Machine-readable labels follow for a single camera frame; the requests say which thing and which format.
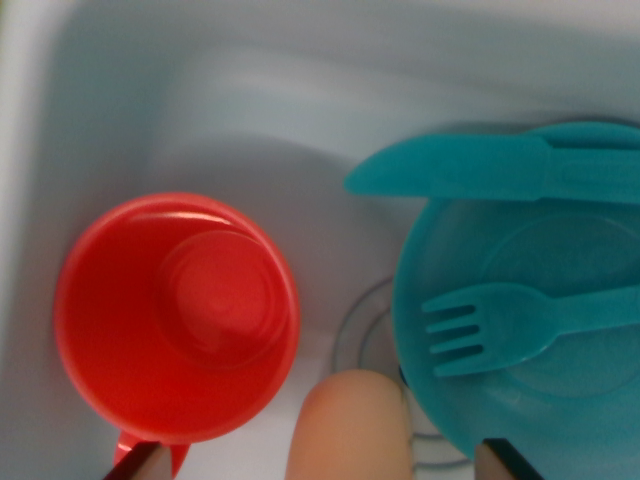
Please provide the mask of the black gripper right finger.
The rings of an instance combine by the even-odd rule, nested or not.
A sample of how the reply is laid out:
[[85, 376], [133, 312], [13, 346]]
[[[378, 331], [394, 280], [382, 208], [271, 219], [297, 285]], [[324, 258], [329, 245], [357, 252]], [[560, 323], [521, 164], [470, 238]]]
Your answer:
[[475, 480], [542, 480], [538, 471], [505, 438], [487, 438], [474, 450]]

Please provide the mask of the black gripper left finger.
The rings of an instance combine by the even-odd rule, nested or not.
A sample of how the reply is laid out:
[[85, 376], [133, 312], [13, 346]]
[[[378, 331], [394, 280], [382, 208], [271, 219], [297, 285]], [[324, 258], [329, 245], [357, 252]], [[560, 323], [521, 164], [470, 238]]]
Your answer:
[[170, 480], [170, 449], [158, 442], [138, 443], [104, 480]]

